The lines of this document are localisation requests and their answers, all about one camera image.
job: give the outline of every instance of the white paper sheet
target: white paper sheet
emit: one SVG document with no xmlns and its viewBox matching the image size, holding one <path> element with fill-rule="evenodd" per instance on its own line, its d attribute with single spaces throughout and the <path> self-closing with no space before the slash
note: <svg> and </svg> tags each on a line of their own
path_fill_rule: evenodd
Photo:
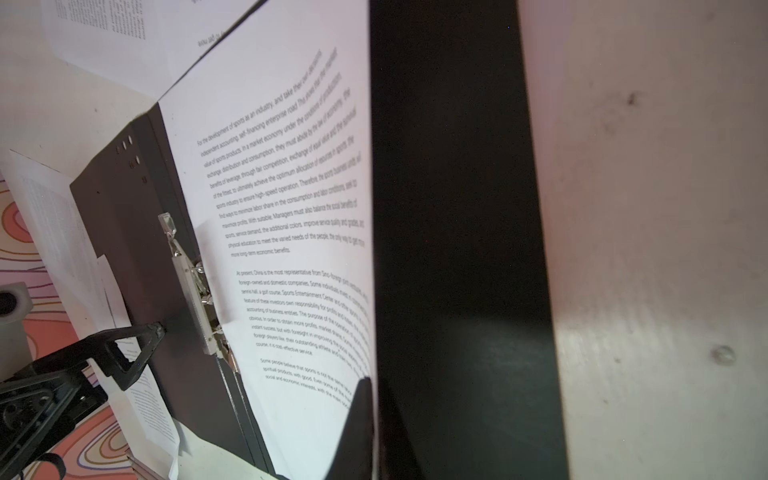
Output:
<svg viewBox="0 0 768 480">
<path fill-rule="evenodd" d="M 61 59 L 159 98 L 253 0 L 41 0 Z"/>
<path fill-rule="evenodd" d="M 99 330 L 130 326 L 109 264 L 105 257 L 101 262 L 96 258 L 69 190 L 71 179 L 14 151 L 9 151 L 8 156 L 0 161 L 0 170 L 54 284 L 57 288 L 65 284 L 91 317 L 84 319 L 85 324 L 75 324 L 77 318 L 72 318 L 78 335 L 82 338 Z M 138 348 L 136 339 L 126 340 L 123 344 L 121 349 L 124 349 L 125 355 L 135 358 L 131 352 Z M 109 395 L 114 414 L 134 454 L 157 471 L 165 473 L 171 470 L 172 473 L 173 463 L 178 457 L 178 432 L 149 368 L 144 369 L 139 381 L 124 394 L 114 380 L 105 377 L 94 363 L 91 364 L 99 383 Z M 123 407 L 126 402 L 121 397 L 127 397 L 127 409 Z M 136 422 L 141 424 L 141 431 L 132 428 Z M 158 460 L 157 455 L 144 448 L 147 439 L 167 452 L 167 459 Z"/>
<path fill-rule="evenodd" d="M 267 2 L 160 101 L 278 473 L 324 478 L 376 387 L 366 2 Z"/>
</svg>

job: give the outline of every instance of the patterned fabric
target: patterned fabric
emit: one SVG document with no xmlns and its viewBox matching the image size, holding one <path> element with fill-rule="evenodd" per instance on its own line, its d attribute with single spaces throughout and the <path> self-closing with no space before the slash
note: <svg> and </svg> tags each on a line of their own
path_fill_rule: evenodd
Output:
<svg viewBox="0 0 768 480">
<path fill-rule="evenodd" d="M 37 359 L 76 342 L 78 337 L 2 177 L 0 211 L 0 285 L 26 283 L 35 306 L 24 319 L 24 330 L 32 358 Z M 92 369 L 88 367 L 85 373 L 95 384 Z M 112 409 L 105 404 L 83 420 L 51 452 L 64 459 L 67 466 L 65 478 L 135 480 L 136 475 L 125 455 L 127 449 Z M 24 478 L 58 480 L 58 473 L 49 463 L 35 462 L 26 468 Z"/>
</svg>

